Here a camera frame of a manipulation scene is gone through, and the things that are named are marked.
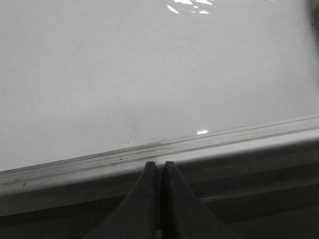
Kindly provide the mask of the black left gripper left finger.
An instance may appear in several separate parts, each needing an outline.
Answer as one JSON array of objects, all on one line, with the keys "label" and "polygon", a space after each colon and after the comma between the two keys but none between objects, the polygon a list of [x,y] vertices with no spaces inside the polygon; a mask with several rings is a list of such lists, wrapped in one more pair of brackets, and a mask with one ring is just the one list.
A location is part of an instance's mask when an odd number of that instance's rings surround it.
[{"label": "black left gripper left finger", "polygon": [[153,239],[156,231],[159,173],[147,162],[138,181],[124,201],[85,239]]}]

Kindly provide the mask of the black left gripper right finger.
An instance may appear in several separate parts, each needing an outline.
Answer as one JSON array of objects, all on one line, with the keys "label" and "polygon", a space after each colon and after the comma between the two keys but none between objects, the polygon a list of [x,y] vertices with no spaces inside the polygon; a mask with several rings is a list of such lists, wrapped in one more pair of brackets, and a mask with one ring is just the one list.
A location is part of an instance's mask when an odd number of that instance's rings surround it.
[{"label": "black left gripper right finger", "polygon": [[213,215],[168,161],[160,179],[160,218],[163,239],[239,239]]}]

